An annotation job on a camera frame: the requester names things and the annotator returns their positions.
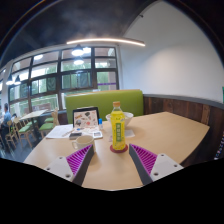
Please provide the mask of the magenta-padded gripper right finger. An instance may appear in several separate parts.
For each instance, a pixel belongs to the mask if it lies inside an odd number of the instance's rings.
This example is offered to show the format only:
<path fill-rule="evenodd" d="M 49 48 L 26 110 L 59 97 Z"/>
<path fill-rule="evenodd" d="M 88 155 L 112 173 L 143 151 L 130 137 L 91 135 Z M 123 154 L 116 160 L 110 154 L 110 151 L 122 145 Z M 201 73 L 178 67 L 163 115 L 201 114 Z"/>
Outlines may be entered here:
<path fill-rule="evenodd" d="M 182 166 L 164 153 L 154 154 L 140 146 L 130 144 L 129 154 L 143 185 L 150 184 L 182 169 Z"/>

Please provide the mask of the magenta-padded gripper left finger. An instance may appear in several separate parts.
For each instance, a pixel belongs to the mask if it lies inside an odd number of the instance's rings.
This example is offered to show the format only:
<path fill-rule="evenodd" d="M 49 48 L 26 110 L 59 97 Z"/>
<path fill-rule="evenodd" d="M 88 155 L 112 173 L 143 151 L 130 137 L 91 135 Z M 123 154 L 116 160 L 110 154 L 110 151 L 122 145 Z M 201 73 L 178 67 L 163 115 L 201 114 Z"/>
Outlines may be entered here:
<path fill-rule="evenodd" d="M 45 170 L 81 186 L 93 155 L 93 145 L 88 145 L 67 157 L 57 157 Z"/>

